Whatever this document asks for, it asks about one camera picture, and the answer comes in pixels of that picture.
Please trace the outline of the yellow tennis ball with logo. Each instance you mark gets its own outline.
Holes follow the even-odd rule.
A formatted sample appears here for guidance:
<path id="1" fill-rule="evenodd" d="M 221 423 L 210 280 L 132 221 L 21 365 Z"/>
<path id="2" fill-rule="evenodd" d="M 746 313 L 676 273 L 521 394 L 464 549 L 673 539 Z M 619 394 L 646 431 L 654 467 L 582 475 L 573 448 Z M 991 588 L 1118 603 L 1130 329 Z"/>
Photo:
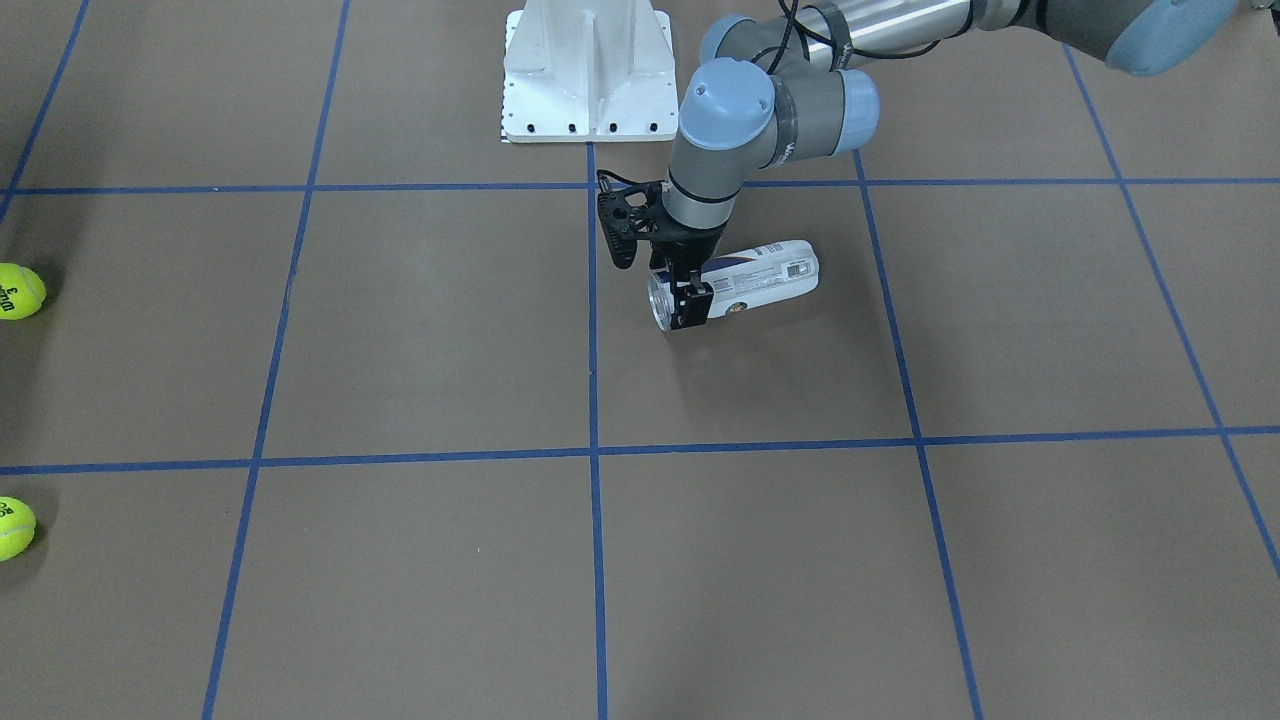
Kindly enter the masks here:
<path id="1" fill-rule="evenodd" d="M 1 319 L 15 322 L 35 315 L 47 288 L 40 275 L 15 263 L 1 263 Z"/>

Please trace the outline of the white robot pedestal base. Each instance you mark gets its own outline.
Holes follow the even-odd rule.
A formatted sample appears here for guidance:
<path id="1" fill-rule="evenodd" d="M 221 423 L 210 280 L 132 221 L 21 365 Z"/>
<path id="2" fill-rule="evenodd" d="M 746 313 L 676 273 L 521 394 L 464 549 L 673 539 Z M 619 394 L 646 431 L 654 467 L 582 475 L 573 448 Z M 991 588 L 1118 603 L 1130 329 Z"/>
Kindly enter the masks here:
<path id="1" fill-rule="evenodd" d="M 504 22 L 500 140 L 664 142 L 678 128 L 672 22 L 649 1 L 527 1 Z"/>

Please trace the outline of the yellow tennis ball plain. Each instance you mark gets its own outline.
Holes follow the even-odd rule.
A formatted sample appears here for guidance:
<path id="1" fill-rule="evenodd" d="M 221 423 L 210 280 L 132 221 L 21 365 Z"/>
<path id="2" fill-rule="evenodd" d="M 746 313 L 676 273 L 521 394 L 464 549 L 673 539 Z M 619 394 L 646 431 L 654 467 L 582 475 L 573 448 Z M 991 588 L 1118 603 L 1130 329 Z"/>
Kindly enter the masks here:
<path id="1" fill-rule="evenodd" d="M 1 497 L 1 553 L 3 562 L 23 553 L 35 541 L 37 519 L 31 506 L 22 500 Z"/>

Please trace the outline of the clear tennis ball can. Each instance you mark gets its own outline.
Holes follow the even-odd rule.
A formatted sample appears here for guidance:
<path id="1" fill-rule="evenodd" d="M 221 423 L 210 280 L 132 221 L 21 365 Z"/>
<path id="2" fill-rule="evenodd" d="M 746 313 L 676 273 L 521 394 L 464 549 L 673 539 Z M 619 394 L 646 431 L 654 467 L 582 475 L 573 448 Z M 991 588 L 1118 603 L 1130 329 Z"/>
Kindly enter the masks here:
<path id="1" fill-rule="evenodd" d="M 709 319 L 776 304 L 813 291 L 820 264 L 805 240 L 785 240 L 712 258 L 701 268 L 701 282 L 714 290 Z M 650 273 L 652 314 L 663 332 L 672 329 L 672 284 Z"/>

